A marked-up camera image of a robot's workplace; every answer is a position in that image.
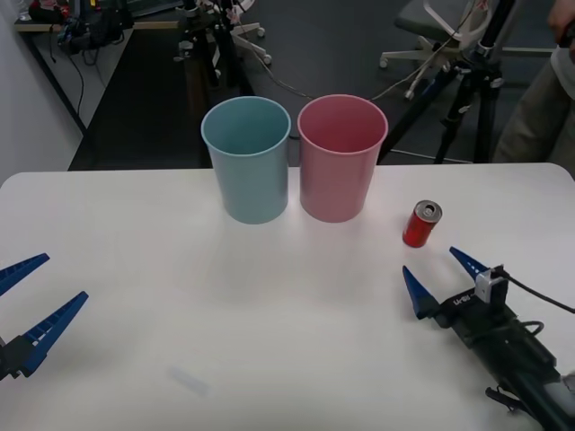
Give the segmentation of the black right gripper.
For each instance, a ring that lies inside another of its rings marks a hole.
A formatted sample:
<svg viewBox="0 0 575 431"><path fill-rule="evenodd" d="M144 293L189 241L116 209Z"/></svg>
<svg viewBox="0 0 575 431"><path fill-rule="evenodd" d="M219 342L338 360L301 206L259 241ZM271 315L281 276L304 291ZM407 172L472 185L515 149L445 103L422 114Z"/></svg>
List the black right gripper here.
<svg viewBox="0 0 575 431"><path fill-rule="evenodd" d="M490 269L456 247L449 252L462 265L476 286L490 283ZM526 375L538 382L557 382L555 356L538 339L544 329L540 321L520 321L505 305L498 311L465 291L442 304L402 267L412 308L419 320L435 319L443 329L451 329L480 359L498 382L510 382Z"/></svg>

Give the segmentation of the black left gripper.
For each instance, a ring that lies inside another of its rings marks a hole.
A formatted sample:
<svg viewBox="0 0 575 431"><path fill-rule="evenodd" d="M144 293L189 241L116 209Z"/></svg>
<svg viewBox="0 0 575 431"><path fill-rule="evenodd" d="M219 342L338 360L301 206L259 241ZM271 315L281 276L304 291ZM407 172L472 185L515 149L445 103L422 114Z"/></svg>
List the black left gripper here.
<svg viewBox="0 0 575 431"><path fill-rule="evenodd" d="M4 295L48 260L49 255L42 253L1 269L0 295ZM86 292L80 292L23 335L9 342L1 339L0 379L8 375L16 378L18 373L32 375L88 298Z"/></svg>

